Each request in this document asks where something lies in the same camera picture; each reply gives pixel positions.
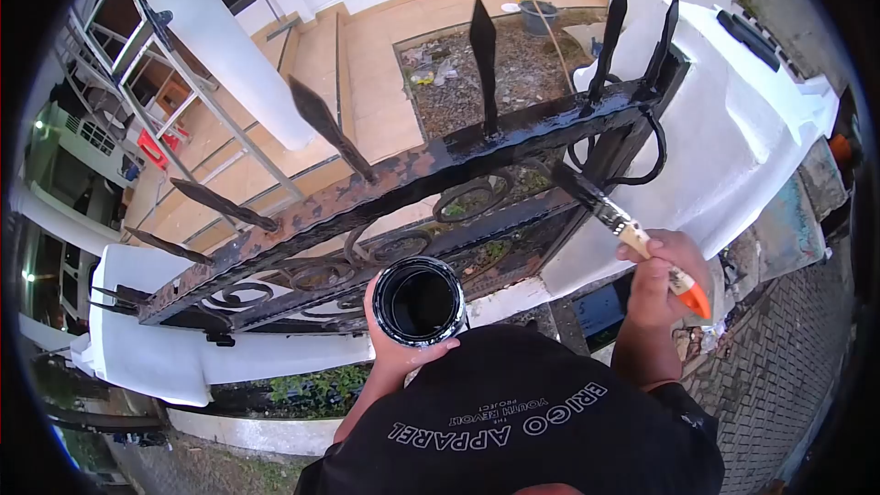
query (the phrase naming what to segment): hand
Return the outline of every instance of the hand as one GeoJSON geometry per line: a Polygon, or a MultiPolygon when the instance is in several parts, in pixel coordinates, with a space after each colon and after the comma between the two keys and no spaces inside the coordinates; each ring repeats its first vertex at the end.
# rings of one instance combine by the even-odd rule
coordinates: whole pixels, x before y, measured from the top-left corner
{"type": "Polygon", "coordinates": [[[447,338],[443,342],[425,348],[410,348],[394,342],[376,323],[376,315],[373,313],[373,291],[376,290],[378,279],[379,275],[369,281],[367,292],[363,296],[363,311],[367,316],[369,338],[376,350],[374,369],[406,376],[426,363],[445,356],[446,352],[461,344],[457,338],[447,338]]]}
{"type": "Polygon", "coordinates": [[[638,264],[632,278],[627,317],[643,327],[669,327],[692,313],[669,291],[670,266],[675,264],[690,274],[704,291],[709,291],[709,265],[693,239],[684,232],[668,229],[645,231],[651,236],[648,252],[653,258],[644,259],[625,243],[617,247],[618,260],[629,260],[638,264]]]}

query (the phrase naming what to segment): red stool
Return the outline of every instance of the red stool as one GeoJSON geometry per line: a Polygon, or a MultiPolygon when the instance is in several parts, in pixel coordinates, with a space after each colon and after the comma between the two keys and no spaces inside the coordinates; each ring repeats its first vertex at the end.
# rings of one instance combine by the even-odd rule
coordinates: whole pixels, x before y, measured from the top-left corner
{"type": "MultiPolygon", "coordinates": [[[[181,129],[177,129],[184,135],[184,137],[188,137],[189,134],[183,132],[181,129]]],[[[176,136],[171,136],[170,134],[163,134],[162,139],[168,144],[168,147],[172,151],[177,151],[177,147],[181,144],[181,139],[176,136]]],[[[153,138],[149,136],[146,129],[141,130],[141,135],[137,138],[138,148],[143,150],[143,153],[147,156],[147,159],[152,161],[154,165],[162,169],[163,171],[168,167],[168,158],[165,157],[165,154],[162,153],[162,150],[159,146],[156,145],[156,142],[153,141],[153,138]]]]}

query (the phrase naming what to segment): fence spike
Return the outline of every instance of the fence spike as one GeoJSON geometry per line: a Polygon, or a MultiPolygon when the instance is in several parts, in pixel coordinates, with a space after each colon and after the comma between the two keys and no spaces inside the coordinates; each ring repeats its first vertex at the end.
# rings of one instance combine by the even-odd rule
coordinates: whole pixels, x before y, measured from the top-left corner
{"type": "Polygon", "coordinates": [[[129,289],[126,286],[119,285],[117,286],[117,291],[111,291],[110,289],[104,289],[99,286],[93,286],[92,290],[98,291],[101,294],[105,294],[107,296],[113,297],[116,299],[116,303],[126,303],[131,306],[142,306],[148,303],[149,294],[144,292],[145,297],[142,297],[135,289],[129,289]]]}
{"type": "Polygon", "coordinates": [[[589,82],[588,98],[597,102],[603,93],[605,79],[611,71],[611,57],[617,47],[617,41],[623,30],[623,20],[627,17],[627,0],[611,0],[608,6],[608,22],[605,24],[605,36],[602,37],[602,51],[599,53],[599,65],[596,74],[589,82]]]}
{"type": "Polygon", "coordinates": [[[89,301],[90,306],[97,306],[98,308],[104,308],[105,310],[109,310],[111,312],[116,312],[117,314],[126,314],[126,315],[138,315],[137,308],[131,308],[129,306],[119,306],[112,304],[101,304],[100,302],[89,301]]]}
{"type": "Polygon", "coordinates": [[[152,245],[153,247],[161,248],[165,252],[171,253],[175,257],[182,257],[183,259],[187,259],[198,264],[205,264],[208,266],[214,264],[214,261],[211,260],[211,258],[206,257],[201,252],[195,252],[194,250],[183,248],[178,244],[166,241],[165,239],[160,239],[159,237],[153,236],[152,234],[148,234],[147,232],[141,231],[139,229],[135,229],[134,227],[126,226],[125,229],[132,236],[138,237],[139,240],[147,243],[148,245],[152,245]]]}
{"type": "Polygon", "coordinates": [[[373,182],[376,179],[373,168],[369,165],[368,160],[364,159],[355,144],[342,132],[342,128],[336,123],[333,113],[327,108],[327,104],[324,103],[321,96],[292,75],[288,75],[287,81],[291,87],[293,103],[297,106],[297,111],[305,119],[305,122],[339,151],[348,166],[363,176],[364,180],[373,182]]]}
{"type": "Polygon", "coordinates": [[[260,216],[256,212],[245,206],[239,206],[229,201],[224,196],[213,192],[201,183],[195,181],[181,180],[180,178],[172,178],[170,182],[175,188],[184,195],[191,198],[196,203],[201,203],[209,209],[220,213],[221,215],[229,215],[237,218],[247,224],[259,226],[268,232],[274,232],[278,229],[278,224],[271,218],[260,216]]]}
{"type": "Polygon", "coordinates": [[[483,91],[483,132],[494,134],[498,130],[498,107],[495,104],[495,25],[482,0],[476,0],[473,4],[468,37],[473,58],[477,61],[479,84],[483,91]]]}
{"type": "Polygon", "coordinates": [[[669,9],[666,10],[666,20],[663,24],[663,33],[660,40],[654,47],[654,54],[651,61],[648,62],[648,69],[645,70],[645,86],[654,88],[657,79],[660,77],[660,65],[669,53],[672,46],[672,34],[675,33],[675,26],[678,24],[678,0],[672,0],[669,9]]]}

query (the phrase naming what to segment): paintbrush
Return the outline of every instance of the paintbrush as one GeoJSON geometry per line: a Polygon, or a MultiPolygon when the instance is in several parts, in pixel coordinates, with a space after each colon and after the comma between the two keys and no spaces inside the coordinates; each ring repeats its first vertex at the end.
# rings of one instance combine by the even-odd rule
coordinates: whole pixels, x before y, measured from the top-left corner
{"type": "MultiPolygon", "coordinates": [[[[572,170],[562,161],[551,170],[553,182],[577,199],[587,210],[610,229],[622,242],[634,248],[645,259],[650,259],[647,244],[651,240],[637,220],[627,214],[619,205],[610,200],[598,187],[590,183],[582,174],[572,170]]],[[[710,318],[712,312],[709,299],[702,287],[681,268],[674,265],[669,271],[669,288],[693,313],[710,318]]]]}

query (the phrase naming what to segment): black t-shirt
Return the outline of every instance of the black t-shirt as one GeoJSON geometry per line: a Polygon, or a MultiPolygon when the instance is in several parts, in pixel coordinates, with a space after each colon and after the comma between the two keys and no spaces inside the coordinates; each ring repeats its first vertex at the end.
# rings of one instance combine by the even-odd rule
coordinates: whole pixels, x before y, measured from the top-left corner
{"type": "Polygon", "coordinates": [[[648,393],[524,327],[490,325],[380,398],[297,493],[511,495],[721,489],[718,423],[677,382],[648,393]]]}

